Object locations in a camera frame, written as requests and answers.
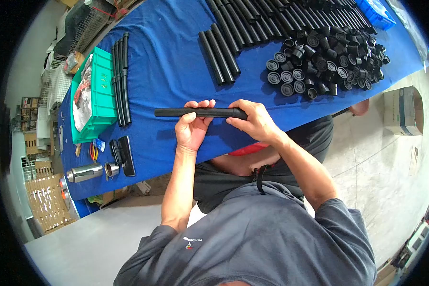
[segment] dark gray t-shirt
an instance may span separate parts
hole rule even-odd
[[[246,184],[182,233],[143,237],[115,285],[373,285],[377,270],[361,214],[339,199],[312,218],[281,184]]]

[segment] green plastic crate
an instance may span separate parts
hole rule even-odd
[[[91,76],[91,107],[92,116],[87,121],[84,128],[79,132],[74,126],[73,100],[76,89],[81,82],[81,72],[84,69],[87,59],[92,56],[92,76]],[[109,52],[95,47],[86,60],[76,72],[71,86],[70,116],[73,143],[90,142],[111,124],[117,120],[116,101],[114,99],[114,89],[111,83],[112,77],[112,57]]]

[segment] plastic bag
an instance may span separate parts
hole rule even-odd
[[[421,60],[424,62],[427,59],[428,48],[426,42],[421,35],[421,31],[418,26],[415,24],[410,14],[407,12],[405,7],[397,0],[386,0],[389,6],[394,10],[399,20],[402,22],[403,26],[409,32],[410,37],[412,38],[413,43],[415,44]]]
[[[91,75],[92,75],[92,54],[89,56],[81,72],[81,82],[73,100],[73,119],[74,126],[81,132],[87,121],[92,116],[91,107]]]

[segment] black shorts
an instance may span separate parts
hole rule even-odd
[[[322,163],[332,140],[332,131],[333,120],[328,115],[291,129],[286,134]],[[209,213],[222,203],[230,191],[254,180],[253,174],[248,177],[228,174],[206,161],[195,166],[194,199],[198,201],[197,205],[202,213]],[[281,183],[292,195],[303,200],[302,190],[283,159],[263,172],[262,181]]]

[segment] blue plastic crate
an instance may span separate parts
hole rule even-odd
[[[380,0],[356,0],[356,3],[373,26],[386,31],[396,25]]]

